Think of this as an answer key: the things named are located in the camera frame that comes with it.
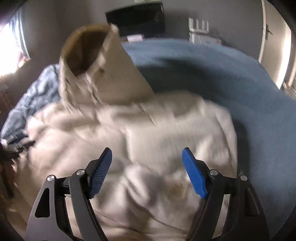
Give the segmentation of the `cream puffer hooded jacket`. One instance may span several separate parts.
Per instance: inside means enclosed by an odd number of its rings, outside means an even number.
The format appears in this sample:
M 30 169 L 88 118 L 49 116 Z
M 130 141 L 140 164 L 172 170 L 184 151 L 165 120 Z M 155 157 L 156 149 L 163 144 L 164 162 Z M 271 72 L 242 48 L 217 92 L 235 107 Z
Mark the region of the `cream puffer hooded jacket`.
M 17 161 L 13 227 L 26 231 L 47 176 L 66 177 L 112 150 L 92 201 L 110 240 L 185 240 L 201 198 L 181 160 L 195 157 L 236 177 L 237 138 L 230 113 L 186 91 L 154 94 L 124 50 L 115 25 L 75 30 L 60 55 L 61 99 L 27 122 L 35 144 Z

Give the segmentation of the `white bedroom door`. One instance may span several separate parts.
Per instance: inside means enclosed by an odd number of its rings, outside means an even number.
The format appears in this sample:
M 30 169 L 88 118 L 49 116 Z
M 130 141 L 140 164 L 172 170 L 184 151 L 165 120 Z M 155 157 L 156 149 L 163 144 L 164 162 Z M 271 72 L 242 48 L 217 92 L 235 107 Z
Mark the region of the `white bedroom door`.
M 281 88 L 287 73 L 292 47 L 292 32 L 278 10 L 263 0 L 262 43 L 258 61 L 277 88 Z

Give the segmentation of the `blue fleece blanket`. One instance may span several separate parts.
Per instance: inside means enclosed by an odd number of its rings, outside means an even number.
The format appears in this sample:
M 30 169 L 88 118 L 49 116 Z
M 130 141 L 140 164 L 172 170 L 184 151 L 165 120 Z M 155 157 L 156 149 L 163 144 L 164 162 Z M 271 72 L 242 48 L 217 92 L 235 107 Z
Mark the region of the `blue fleece blanket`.
M 186 91 L 225 108 L 237 138 L 237 170 L 251 181 L 269 235 L 282 230 L 295 207 L 295 101 L 253 58 L 223 46 L 181 40 L 125 43 L 155 94 Z M 46 67 L 10 112 L 2 137 L 25 129 L 30 117 L 60 100 L 60 67 Z

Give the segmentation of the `bright window with curtain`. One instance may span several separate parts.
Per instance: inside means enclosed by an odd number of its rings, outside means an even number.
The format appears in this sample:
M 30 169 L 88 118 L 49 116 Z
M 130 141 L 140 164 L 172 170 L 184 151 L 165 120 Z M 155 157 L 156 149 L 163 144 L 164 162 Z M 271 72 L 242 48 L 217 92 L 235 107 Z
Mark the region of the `bright window with curtain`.
M 23 31 L 23 9 L 1 24 L 1 77 L 13 74 L 30 61 Z

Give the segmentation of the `white box under television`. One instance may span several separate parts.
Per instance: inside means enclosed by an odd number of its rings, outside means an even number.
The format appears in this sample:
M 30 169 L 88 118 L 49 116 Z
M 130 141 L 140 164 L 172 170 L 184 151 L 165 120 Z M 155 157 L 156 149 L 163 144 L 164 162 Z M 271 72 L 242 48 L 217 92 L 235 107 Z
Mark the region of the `white box under television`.
M 136 34 L 136 35 L 128 35 L 126 36 L 126 39 L 128 42 L 141 42 L 144 40 L 144 36 L 142 34 Z

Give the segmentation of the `white wifi router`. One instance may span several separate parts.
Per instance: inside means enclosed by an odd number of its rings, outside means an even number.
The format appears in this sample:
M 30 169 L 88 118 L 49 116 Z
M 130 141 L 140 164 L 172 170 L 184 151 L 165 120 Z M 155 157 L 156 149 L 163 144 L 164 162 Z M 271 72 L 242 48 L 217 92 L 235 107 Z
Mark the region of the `white wifi router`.
M 199 20 L 194 18 L 188 18 L 189 32 L 195 34 L 208 34 L 209 22 L 205 20 Z

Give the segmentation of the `black flat screen television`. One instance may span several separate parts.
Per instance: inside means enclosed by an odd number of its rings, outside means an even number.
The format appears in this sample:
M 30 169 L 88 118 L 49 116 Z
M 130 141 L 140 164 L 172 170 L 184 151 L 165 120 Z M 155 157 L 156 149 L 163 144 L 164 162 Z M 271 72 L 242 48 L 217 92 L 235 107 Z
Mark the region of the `black flat screen television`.
M 165 33 L 163 3 L 134 4 L 105 13 L 108 23 L 119 28 L 119 35 L 143 35 L 145 38 L 159 37 Z

